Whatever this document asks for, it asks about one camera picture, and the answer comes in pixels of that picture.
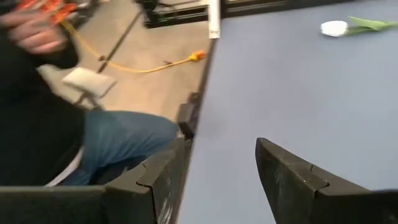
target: blue table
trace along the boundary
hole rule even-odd
[[[363,187],[398,187],[398,30],[332,38],[322,22],[398,21],[398,1],[358,1],[223,21],[180,224],[275,223],[257,137]]]

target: beige floor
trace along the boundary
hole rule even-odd
[[[138,6],[130,1],[110,0],[103,3],[80,33],[98,52],[107,55],[138,12]],[[136,69],[151,69],[163,65],[164,60],[182,60],[193,51],[209,48],[207,22],[145,29],[142,20],[140,17],[127,35],[113,57],[114,62]],[[97,71],[101,64],[81,44],[78,46],[81,52],[79,66]],[[103,74],[114,77],[118,83],[102,102],[107,110],[141,111],[175,119],[179,104],[186,102],[190,92],[197,91],[204,65],[205,60],[188,62],[147,74],[108,67]],[[44,77],[55,91],[76,100],[78,92],[60,83],[69,72],[43,68]]]

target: white post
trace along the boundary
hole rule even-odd
[[[208,0],[209,38],[220,37],[220,0]]]

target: white tulip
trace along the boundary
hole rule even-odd
[[[348,30],[348,24],[344,21],[324,22],[321,25],[322,34],[329,35],[331,37],[344,36],[347,30]]]

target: blue jeans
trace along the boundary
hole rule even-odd
[[[128,111],[88,111],[83,157],[62,185],[87,185],[102,167],[133,157],[149,157],[177,136],[177,125],[158,116]]]

